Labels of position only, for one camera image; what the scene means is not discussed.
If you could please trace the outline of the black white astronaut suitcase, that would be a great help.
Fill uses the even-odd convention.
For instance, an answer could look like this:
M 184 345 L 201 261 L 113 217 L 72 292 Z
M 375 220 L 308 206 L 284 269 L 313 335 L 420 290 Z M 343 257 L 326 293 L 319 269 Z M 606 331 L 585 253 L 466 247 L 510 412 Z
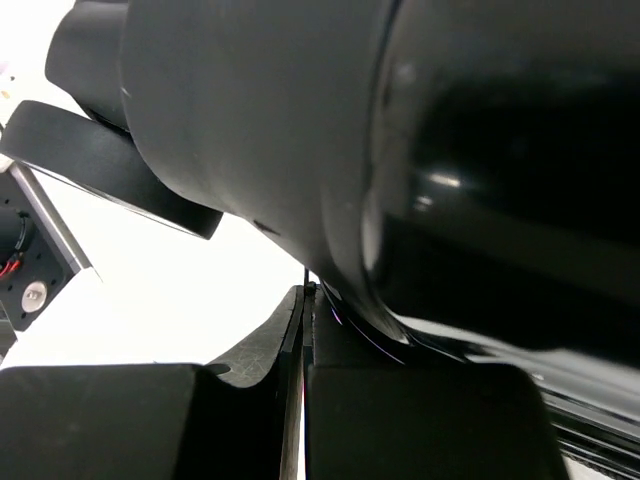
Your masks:
M 563 461 L 639 475 L 635 1 L 78 1 L 12 161 L 251 222 L 381 351 L 508 365 Z

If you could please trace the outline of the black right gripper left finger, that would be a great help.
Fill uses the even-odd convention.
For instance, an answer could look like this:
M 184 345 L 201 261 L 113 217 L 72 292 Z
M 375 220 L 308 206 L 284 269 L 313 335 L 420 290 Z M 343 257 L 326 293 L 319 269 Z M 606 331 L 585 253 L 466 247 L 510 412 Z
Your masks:
M 304 290 L 207 365 L 1 373 L 5 479 L 293 479 Z

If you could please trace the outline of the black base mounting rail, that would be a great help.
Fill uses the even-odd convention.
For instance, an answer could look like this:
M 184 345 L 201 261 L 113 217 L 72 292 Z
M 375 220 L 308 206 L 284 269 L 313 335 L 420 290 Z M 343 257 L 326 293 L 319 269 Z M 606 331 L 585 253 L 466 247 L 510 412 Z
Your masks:
M 26 166 L 1 158 L 1 356 L 91 263 Z

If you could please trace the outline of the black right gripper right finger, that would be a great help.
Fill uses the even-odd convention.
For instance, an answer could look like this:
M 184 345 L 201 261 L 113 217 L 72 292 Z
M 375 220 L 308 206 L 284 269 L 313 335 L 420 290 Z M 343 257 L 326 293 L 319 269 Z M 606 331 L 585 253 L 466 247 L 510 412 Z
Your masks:
M 564 479 L 541 395 L 508 365 L 423 358 L 367 341 L 323 289 L 304 325 L 310 479 Z

